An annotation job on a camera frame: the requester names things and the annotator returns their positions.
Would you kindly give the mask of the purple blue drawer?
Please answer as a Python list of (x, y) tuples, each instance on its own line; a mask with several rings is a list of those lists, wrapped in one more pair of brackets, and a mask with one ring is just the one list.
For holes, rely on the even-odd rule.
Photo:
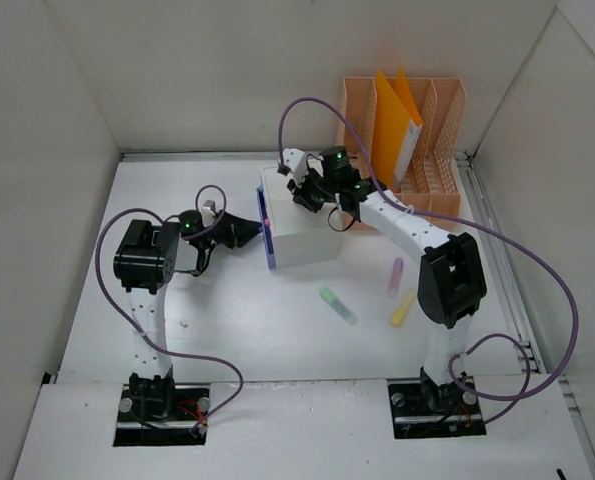
[(277, 269), (276, 253), (275, 253), (275, 248), (274, 248), (274, 244), (273, 244), (270, 216), (268, 213), (268, 208), (267, 208), (265, 194), (264, 194), (264, 188), (263, 188), (262, 184), (260, 184), (257, 187), (257, 200), (258, 200), (258, 209), (259, 209), (259, 214), (260, 214), (260, 222), (262, 224), (261, 231), (263, 234), (263, 241), (264, 241), (264, 248), (265, 248), (268, 269), (270, 271), (275, 271)]

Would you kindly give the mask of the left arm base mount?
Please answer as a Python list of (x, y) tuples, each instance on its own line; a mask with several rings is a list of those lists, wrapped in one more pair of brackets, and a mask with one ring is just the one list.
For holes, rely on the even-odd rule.
[(208, 385), (178, 385), (170, 406), (144, 400), (123, 386), (115, 423), (114, 447), (203, 446), (211, 407)]

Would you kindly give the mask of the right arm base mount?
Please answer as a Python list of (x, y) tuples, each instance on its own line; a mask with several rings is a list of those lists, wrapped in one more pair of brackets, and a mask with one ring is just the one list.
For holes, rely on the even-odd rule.
[(435, 405), (419, 380), (389, 382), (387, 387), (396, 440), (487, 435), (479, 401), (459, 388)]

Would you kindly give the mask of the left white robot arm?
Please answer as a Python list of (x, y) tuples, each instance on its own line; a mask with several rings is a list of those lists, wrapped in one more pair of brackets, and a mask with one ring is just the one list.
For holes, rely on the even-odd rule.
[(187, 210), (154, 225), (147, 220), (129, 224), (113, 258), (113, 274), (125, 290), (135, 332), (135, 371), (129, 389), (141, 395), (141, 408), (152, 418), (168, 418), (176, 409), (177, 395), (172, 359), (196, 359), (230, 368), (239, 381), (241, 371), (232, 363), (207, 355), (171, 352), (166, 343), (165, 299), (168, 284), (178, 273), (176, 259), (181, 242), (196, 253), (195, 267), (186, 273), (199, 277), (207, 270), (216, 247), (244, 247), (261, 233), (262, 224), (220, 210), (211, 223), (197, 210)]

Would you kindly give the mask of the orange document folder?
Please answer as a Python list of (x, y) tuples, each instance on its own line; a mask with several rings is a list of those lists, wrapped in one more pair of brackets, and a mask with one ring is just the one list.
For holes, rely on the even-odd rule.
[(399, 190), (419, 139), (423, 120), (408, 79), (399, 67), (393, 79), (375, 76), (377, 105), (371, 164), (378, 180)]

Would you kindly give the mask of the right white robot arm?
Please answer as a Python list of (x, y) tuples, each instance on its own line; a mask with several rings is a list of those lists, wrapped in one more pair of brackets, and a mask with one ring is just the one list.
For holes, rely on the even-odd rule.
[(455, 400), (455, 380), (464, 376), (458, 358), (465, 353), (472, 317), (487, 294), (477, 242), (468, 233), (454, 235), (413, 215), (393, 192), (363, 178), (345, 148), (327, 149), (319, 161), (317, 170), (308, 165), (307, 153), (281, 152), (278, 172), (290, 177), (287, 188), (293, 202), (313, 213), (333, 203), (418, 262), (417, 299), (433, 324), (419, 398), (426, 409), (441, 412)]

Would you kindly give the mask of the pastel green highlighter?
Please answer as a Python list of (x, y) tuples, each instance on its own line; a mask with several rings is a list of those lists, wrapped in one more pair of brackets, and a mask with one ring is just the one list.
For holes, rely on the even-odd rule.
[(320, 298), (348, 325), (356, 326), (356, 315), (327, 287), (319, 290)]

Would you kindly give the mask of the white drawer box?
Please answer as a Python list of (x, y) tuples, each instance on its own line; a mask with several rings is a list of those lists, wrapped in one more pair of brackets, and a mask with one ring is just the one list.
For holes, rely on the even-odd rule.
[(273, 166), (260, 170), (270, 216), (277, 269), (335, 260), (341, 251), (341, 234), (328, 225), (328, 212), (312, 213), (293, 202), (288, 179)]

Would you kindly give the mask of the pastel yellow highlighter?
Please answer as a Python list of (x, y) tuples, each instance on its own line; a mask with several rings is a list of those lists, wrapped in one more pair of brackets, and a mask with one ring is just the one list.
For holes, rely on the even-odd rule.
[(405, 293), (401, 302), (399, 303), (397, 308), (393, 311), (393, 313), (390, 317), (390, 324), (393, 327), (398, 328), (403, 324), (408, 312), (410, 311), (410, 309), (416, 302), (416, 298), (417, 298), (417, 292), (413, 288), (409, 289)]

